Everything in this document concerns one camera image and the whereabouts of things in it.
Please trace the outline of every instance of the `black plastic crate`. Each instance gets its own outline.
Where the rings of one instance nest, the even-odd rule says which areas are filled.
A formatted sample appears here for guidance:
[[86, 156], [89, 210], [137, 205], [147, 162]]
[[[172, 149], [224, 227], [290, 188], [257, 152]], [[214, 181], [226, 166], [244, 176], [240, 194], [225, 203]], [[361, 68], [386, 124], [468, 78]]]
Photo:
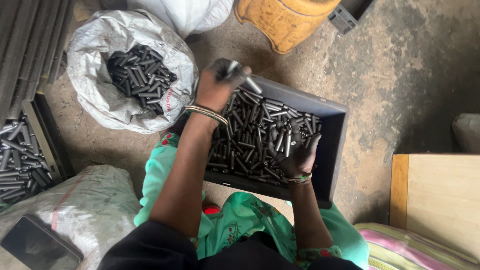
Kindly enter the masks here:
[[[298, 111], [309, 112], [320, 117], [322, 138], [317, 147], [315, 164], [318, 168], [312, 174], [312, 184], [318, 207], [330, 208], [335, 193], [338, 170], [342, 161], [349, 108], [262, 77], [255, 77], [255, 81], [264, 90], [262, 94], [266, 98], [282, 101]], [[206, 171], [204, 179], [216, 184], [290, 200], [290, 193], [285, 187], [254, 182], [232, 174]]]

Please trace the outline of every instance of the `dirty floor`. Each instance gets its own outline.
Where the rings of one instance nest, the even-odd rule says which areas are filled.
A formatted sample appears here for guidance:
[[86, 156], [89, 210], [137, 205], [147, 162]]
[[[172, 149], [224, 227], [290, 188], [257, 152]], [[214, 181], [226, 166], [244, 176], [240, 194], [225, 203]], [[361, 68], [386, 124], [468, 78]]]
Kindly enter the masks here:
[[[350, 107], [335, 202], [352, 222], [387, 223], [393, 153], [455, 152], [450, 128], [480, 112], [480, 2], [377, 0], [346, 36], [323, 22], [287, 55], [231, 16], [189, 40], [199, 68], [226, 57], [257, 75]], [[77, 172], [111, 164], [128, 170], [141, 196], [144, 164], [158, 134], [109, 130], [76, 101], [68, 76], [46, 94]], [[233, 189], [204, 183], [222, 205]], [[283, 201], [261, 197], [293, 222]]]

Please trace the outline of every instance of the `gold bangle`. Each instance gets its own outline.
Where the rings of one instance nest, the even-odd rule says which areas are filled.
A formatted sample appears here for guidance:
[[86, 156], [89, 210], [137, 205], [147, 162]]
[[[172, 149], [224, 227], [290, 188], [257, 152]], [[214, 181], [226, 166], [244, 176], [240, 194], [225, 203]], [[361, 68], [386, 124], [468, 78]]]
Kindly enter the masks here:
[[225, 126], [228, 125], [228, 121], [225, 118], [223, 118], [220, 114], [218, 114], [218, 113], [216, 113], [216, 112], [214, 112], [210, 109], [206, 109], [206, 108], [202, 108], [202, 107], [194, 106], [194, 105], [188, 105], [187, 107], [185, 107], [185, 110], [201, 113], [203, 115], [206, 115], [210, 118], [213, 118], [213, 119], [219, 121], [220, 123], [224, 124]]
[[290, 184], [298, 184], [312, 179], [312, 173], [299, 178], [285, 178]]

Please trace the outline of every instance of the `hand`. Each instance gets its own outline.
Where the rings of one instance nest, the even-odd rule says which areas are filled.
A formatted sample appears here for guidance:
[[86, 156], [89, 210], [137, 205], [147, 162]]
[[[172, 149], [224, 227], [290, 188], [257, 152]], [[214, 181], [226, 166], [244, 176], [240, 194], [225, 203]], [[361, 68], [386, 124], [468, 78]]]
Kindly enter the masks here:
[[196, 104], [220, 113], [225, 107], [233, 90], [241, 85], [252, 73], [248, 66], [236, 69], [224, 80], [231, 61], [225, 58], [217, 59], [211, 66], [204, 69], [200, 77]]
[[269, 142], [268, 144], [270, 154], [275, 158], [275, 161], [287, 178], [299, 178], [312, 172], [318, 141], [322, 137], [320, 133], [314, 134], [309, 145], [307, 145], [306, 148], [303, 147], [300, 130], [296, 123], [295, 119], [290, 119], [292, 141], [295, 141], [295, 145], [290, 146], [290, 155], [288, 158], [286, 158], [282, 152], [274, 150], [273, 142]]

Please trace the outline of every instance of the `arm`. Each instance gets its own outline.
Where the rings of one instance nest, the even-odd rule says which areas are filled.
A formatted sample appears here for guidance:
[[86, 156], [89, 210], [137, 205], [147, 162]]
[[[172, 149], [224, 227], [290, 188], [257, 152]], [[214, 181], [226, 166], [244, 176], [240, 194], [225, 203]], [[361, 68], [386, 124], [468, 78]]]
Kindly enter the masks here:
[[[237, 70], [228, 80], [219, 81], [230, 61], [217, 60], [205, 69], [200, 79], [196, 104], [219, 113], [232, 91], [240, 85], [250, 68]], [[185, 236], [196, 237], [202, 213], [202, 183], [212, 133], [218, 122], [193, 112], [180, 137], [170, 174], [150, 212], [149, 220], [161, 222]]]
[[295, 220], [297, 250], [333, 246], [317, 206], [311, 180], [289, 185]]
[[[310, 140], [310, 145], [304, 148], [301, 143], [301, 135], [294, 119], [290, 120], [293, 138], [297, 142], [292, 154], [285, 158], [282, 153], [275, 153], [269, 145], [270, 152], [276, 156], [276, 160], [287, 178], [299, 178], [309, 175], [315, 162], [315, 152], [321, 135], [315, 134]], [[289, 184], [290, 197], [295, 220], [295, 234], [297, 250], [305, 248], [329, 248], [333, 246], [332, 236], [325, 226], [311, 180], [301, 183]]]
[[192, 113], [180, 137], [172, 170], [152, 207], [149, 220], [162, 222], [186, 236], [197, 236], [208, 149], [217, 125], [215, 119]]

